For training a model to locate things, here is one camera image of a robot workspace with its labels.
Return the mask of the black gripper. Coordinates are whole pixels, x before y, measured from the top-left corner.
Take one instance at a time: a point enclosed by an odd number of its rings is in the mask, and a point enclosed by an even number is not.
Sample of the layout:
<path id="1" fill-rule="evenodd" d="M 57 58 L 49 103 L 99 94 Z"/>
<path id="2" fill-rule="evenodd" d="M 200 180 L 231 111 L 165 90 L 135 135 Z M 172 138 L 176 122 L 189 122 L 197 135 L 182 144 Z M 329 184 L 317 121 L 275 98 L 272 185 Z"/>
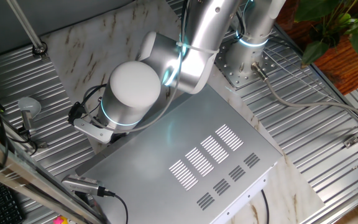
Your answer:
<path id="1" fill-rule="evenodd" d="M 127 133 L 112 134 L 109 143 L 114 144 L 116 141 L 127 136 Z"/>

